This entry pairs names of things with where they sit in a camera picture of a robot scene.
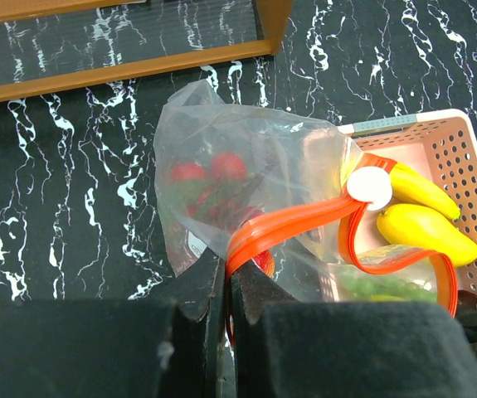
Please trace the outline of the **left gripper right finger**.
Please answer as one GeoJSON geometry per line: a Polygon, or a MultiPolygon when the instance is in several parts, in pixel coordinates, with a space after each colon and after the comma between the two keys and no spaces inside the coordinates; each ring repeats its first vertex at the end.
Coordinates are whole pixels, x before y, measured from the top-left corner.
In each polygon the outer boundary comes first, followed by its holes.
{"type": "Polygon", "coordinates": [[[252,264],[229,294],[240,397],[477,397],[477,359],[438,305],[302,303],[252,264]]]}

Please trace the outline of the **green grape bunch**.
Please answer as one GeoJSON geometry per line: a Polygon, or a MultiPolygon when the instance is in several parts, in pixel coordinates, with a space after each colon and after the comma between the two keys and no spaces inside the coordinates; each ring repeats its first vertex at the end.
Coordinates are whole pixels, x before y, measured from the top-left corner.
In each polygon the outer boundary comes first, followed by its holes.
{"type": "Polygon", "coordinates": [[[424,280],[403,279],[394,274],[373,275],[357,269],[338,276],[338,287],[346,299],[366,302],[418,301],[435,303],[436,287],[424,280]]]}

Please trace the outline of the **red strawberry bunch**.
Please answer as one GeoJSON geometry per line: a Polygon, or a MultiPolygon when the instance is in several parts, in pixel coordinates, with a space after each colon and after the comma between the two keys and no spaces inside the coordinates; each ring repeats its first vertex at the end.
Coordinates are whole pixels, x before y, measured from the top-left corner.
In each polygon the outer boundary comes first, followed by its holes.
{"type": "Polygon", "coordinates": [[[233,233],[264,213],[251,196],[261,177],[249,172],[233,152],[212,157],[204,166],[176,161],[165,179],[161,222],[166,253],[176,276],[183,274],[207,249],[223,259],[233,233]]]}

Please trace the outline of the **clear zip bag orange zipper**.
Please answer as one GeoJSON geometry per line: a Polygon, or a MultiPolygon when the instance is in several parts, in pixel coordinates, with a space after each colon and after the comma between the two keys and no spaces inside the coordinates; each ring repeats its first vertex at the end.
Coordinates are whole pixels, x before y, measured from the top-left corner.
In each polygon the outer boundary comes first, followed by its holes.
{"type": "Polygon", "coordinates": [[[204,80],[164,105],[153,141],[155,191],[168,258],[191,264],[186,241],[221,256],[226,274],[282,260],[310,283],[279,279],[302,301],[422,301],[448,312],[458,282],[450,259],[421,244],[356,246],[366,216],[392,199],[398,162],[362,150],[332,124],[276,109],[228,104],[204,80]]]}

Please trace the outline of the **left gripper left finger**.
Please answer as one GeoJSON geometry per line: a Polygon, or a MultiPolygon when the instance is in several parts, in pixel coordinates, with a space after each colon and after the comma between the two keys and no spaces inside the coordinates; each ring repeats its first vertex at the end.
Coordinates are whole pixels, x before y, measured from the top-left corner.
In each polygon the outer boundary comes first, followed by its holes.
{"type": "Polygon", "coordinates": [[[224,264],[144,299],[0,303],[0,397],[216,397],[224,264]]]}

